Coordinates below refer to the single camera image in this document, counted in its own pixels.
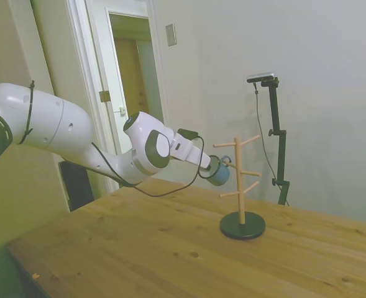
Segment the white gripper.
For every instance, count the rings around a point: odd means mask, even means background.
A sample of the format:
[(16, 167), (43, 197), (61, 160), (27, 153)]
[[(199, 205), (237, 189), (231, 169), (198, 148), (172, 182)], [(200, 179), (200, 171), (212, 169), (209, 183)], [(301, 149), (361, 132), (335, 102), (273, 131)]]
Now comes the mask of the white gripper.
[(201, 177), (209, 179), (213, 176), (211, 167), (218, 167), (218, 157), (209, 157), (203, 149), (196, 147), (193, 140), (197, 138), (199, 138), (198, 132), (176, 132), (170, 146), (170, 156), (199, 166), (202, 169)]

